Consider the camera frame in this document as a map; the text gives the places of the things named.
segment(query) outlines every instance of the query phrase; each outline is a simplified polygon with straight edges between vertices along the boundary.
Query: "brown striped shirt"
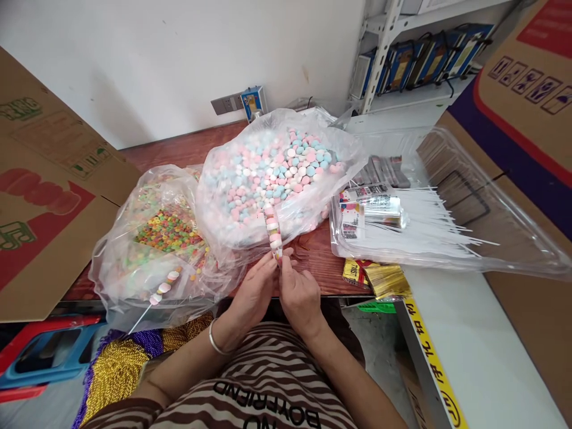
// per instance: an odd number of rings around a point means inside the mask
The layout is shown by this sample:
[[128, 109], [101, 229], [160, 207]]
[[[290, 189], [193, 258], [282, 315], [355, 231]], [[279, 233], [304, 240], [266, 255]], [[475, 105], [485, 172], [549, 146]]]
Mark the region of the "brown striped shirt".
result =
[[355, 428], [325, 374], [288, 325], [252, 329], [220, 377], [205, 380], [167, 409], [126, 399], [83, 429]]

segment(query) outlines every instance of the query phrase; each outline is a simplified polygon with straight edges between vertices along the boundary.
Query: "yellow tape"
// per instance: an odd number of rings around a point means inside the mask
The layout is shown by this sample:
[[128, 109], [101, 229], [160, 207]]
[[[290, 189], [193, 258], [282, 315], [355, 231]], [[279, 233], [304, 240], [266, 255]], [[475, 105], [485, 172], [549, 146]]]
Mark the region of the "yellow tape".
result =
[[467, 421], [461, 411], [461, 407], [453, 393], [453, 388], [449, 384], [449, 380], [445, 375], [443, 365], [441, 365], [441, 362], [439, 361], [437, 350], [433, 346], [429, 332], [425, 328], [425, 323], [423, 323], [423, 319], [417, 309], [415, 301], [413, 299], [405, 300], [405, 307], [409, 313], [409, 318], [413, 322], [415, 332], [417, 332], [417, 336], [419, 337], [419, 343], [421, 344], [425, 357], [429, 363], [429, 369], [431, 370], [435, 384], [437, 384], [441, 392], [441, 398], [443, 399], [443, 404], [449, 413], [451, 424], [455, 428], [469, 429]]

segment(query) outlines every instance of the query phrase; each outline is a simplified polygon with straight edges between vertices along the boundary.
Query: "candy skewer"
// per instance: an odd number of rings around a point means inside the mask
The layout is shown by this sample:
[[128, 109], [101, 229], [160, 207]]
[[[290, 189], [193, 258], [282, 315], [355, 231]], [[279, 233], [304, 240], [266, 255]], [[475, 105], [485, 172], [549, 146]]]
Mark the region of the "candy skewer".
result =
[[171, 290], [172, 284], [179, 278], [179, 275], [181, 275], [181, 271], [182, 271], [182, 267], [177, 267], [177, 269], [175, 271], [171, 271], [167, 275], [167, 281], [164, 283], [161, 283], [159, 285], [159, 287], [157, 288], [157, 291], [153, 295], [151, 295], [151, 297], [149, 298], [149, 306], [143, 312], [141, 317], [135, 322], [135, 325], [133, 325], [133, 328], [131, 328], [128, 335], [130, 335], [135, 330], [135, 328], [143, 320], [143, 317], [145, 317], [145, 315], [147, 314], [149, 309], [151, 307], [159, 304], [162, 301], [163, 294], [166, 294], [167, 292], [169, 292]]
[[270, 248], [274, 259], [279, 263], [282, 259], [282, 235], [280, 233], [280, 225], [278, 224], [278, 216], [271, 204], [264, 206], [264, 219], [266, 221], [266, 231], [270, 239]]

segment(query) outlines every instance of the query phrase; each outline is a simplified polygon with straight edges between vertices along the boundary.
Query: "woman's hand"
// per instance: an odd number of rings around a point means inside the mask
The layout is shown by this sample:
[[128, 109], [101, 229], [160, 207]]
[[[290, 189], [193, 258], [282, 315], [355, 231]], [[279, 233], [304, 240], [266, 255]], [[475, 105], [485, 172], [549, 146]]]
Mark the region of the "woman's hand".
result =
[[309, 271], [298, 273], [285, 255], [282, 258], [280, 303], [288, 322], [304, 340], [310, 340], [328, 327], [320, 309], [320, 286]]

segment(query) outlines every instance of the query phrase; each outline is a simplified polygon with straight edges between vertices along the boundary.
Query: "white wall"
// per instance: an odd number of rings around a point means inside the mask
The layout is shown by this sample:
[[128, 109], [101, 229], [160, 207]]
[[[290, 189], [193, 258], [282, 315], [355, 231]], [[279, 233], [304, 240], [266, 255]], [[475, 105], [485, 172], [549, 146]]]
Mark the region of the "white wall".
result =
[[210, 100], [248, 86], [345, 98], [364, 2], [4, 0], [0, 45], [125, 148], [244, 118]]

